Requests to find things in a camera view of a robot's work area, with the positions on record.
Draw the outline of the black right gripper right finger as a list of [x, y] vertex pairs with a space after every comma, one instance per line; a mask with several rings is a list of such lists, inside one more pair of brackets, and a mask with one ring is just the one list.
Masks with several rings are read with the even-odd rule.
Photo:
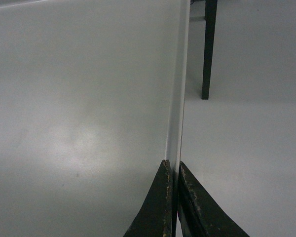
[[181, 161], [178, 217], [185, 237], [247, 237]]

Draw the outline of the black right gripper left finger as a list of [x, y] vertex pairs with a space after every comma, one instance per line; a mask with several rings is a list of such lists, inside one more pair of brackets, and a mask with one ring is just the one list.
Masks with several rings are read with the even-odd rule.
[[143, 205], [124, 236], [170, 237], [172, 198], [172, 169], [166, 159], [161, 162]]

